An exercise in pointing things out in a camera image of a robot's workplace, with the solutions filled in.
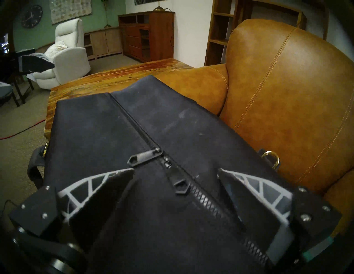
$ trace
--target white armchair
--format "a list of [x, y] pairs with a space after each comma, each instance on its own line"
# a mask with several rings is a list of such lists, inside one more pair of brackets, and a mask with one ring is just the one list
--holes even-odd
[[68, 48], [54, 55], [54, 69], [33, 74], [39, 87], [44, 89], [52, 89], [76, 80], [85, 76], [91, 69], [84, 48], [84, 29], [81, 19], [58, 25], [55, 36], [55, 42], [64, 41]]

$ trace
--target lamp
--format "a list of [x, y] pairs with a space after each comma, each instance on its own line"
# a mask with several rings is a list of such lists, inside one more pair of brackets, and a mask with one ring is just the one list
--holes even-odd
[[154, 11], [165, 11], [164, 8], [160, 7], [160, 0], [159, 0], [159, 6], [157, 8], [154, 8]]
[[107, 18], [107, 1], [108, 1], [108, 0], [101, 0], [101, 2], [103, 2], [103, 4], [104, 4], [104, 10], [105, 10], [105, 12], [106, 12], [107, 25], [104, 26], [105, 29], [112, 27], [110, 24], [108, 24], [108, 18]]

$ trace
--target wooden tabletop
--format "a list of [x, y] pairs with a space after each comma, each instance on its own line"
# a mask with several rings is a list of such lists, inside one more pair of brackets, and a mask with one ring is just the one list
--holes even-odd
[[58, 100], [96, 93], [120, 91], [145, 76], [180, 69], [192, 69], [192, 67], [170, 58], [92, 74], [52, 88], [48, 100], [44, 136], [47, 140], [50, 139], [50, 132]]

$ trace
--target black bag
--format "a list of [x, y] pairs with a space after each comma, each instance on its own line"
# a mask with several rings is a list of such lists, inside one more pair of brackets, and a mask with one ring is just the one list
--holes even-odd
[[217, 116], [153, 76], [58, 101], [44, 185], [59, 192], [153, 150], [162, 155], [134, 166], [126, 198], [91, 239], [87, 272], [262, 273], [267, 256], [250, 244], [217, 171], [289, 184]]

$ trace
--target wall clock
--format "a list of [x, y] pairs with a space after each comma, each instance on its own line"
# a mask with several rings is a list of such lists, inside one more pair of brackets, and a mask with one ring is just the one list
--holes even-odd
[[31, 6], [22, 19], [22, 26], [26, 29], [34, 28], [41, 21], [42, 15], [43, 9], [41, 6]]

